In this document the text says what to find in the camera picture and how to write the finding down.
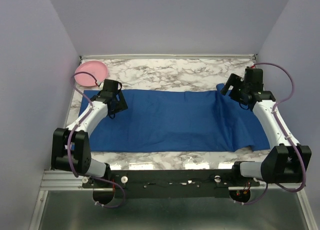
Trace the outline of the pink plastic plate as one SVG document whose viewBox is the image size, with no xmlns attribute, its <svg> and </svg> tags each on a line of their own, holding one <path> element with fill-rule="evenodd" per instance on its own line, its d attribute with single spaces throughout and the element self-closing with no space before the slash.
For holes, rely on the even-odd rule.
<svg viewBox="0 0 320 230">
<path fill-rule="evenodd" d="M 89 61 L 77 67 L 74 79 L 84 87 L 99 86 L 107 77 L 109 71 L 105 63 Z"/>
</svg>

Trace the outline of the blue surgical drape cloth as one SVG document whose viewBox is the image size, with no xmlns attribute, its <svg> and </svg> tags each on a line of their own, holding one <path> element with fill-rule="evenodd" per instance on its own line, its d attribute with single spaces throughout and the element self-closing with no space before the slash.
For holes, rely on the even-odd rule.
<svg viewBox="0 0 320 230">
<path fill-rule="evenodd" d="M 123 90 L 128 108 L 104 118 L 90 135 L 93 152 L 234 152 L 267 150 L 269 142 L 253 112 L 216 90 Z"/>
</svg>

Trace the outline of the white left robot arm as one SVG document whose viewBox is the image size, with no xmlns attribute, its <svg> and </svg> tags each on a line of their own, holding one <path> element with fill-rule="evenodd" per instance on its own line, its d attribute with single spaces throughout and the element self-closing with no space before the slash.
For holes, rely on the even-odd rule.
<svg viewBox="0 0 320 230">
<path fill-rule="evenodd" d="M 93 177 L 99 187 L 111 181 L 111 168 L 107 163 L 92 159 L 90 135 L 98 124 L 128 108 L 122 93 L 122 83 L 104 80 L 103 88 L 93 97 L 83 97 L 88 105 L 80 116 L 66 128 L 57 128 L 53 133 L 51 168 L 69 171 L 78 176 Z"/>
</svg>

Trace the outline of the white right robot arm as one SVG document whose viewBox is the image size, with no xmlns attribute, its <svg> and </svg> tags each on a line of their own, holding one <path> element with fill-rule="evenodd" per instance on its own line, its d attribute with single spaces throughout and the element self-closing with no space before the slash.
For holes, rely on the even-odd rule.
<svg viewBox="0 0 320 230">
<path fill-rule="evenodd" d="M 280 187 L 285 183 L 300 183 L 304 187 L 311 149 L 291 134 L 274 95 L 264 90 L 262 69 L 248 67 L 244 77 L 231 74 L 220 92 L 248 106 L 259 120 L 271 148 L 262 162 L 236 162 L 237 169 L 230 173 L 231 182 L 240 186 L 248 178 L 256 178 Z"/>
</svg>

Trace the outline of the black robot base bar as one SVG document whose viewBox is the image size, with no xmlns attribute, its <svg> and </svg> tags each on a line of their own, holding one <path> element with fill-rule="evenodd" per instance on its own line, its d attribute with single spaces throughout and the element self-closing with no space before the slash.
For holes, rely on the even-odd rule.
<svg viewBox="0 0 320 230">
<path fill-rule="evenodd" d="M 109 203 L 113 198 L 229 198 L 259 183 L 231 169 L 112 170 L 108 182 L 89 177 L 82 186 L 93 189 L 95 200 Z"/>
</svg>

